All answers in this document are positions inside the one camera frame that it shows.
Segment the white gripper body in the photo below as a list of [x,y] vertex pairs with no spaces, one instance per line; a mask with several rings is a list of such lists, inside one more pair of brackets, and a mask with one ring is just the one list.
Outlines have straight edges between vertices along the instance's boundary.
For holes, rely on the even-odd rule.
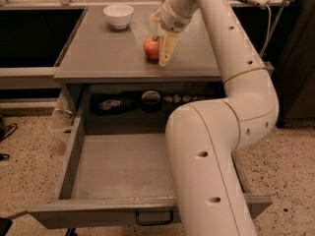
[[165,0],[160,10],[160,26],[171,32],[182,32],[191,22],[190,3],[185,0]]

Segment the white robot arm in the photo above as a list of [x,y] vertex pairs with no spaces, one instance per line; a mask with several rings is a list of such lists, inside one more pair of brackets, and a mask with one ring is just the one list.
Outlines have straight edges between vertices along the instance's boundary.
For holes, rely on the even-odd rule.
[[279,101],[270,74],[227,0],[165,0],[159,62],[200,12],[225,96],[186,103],[169,116],[165,140],[185,236],[256,236],[234,151],[262,140],[275,126]]

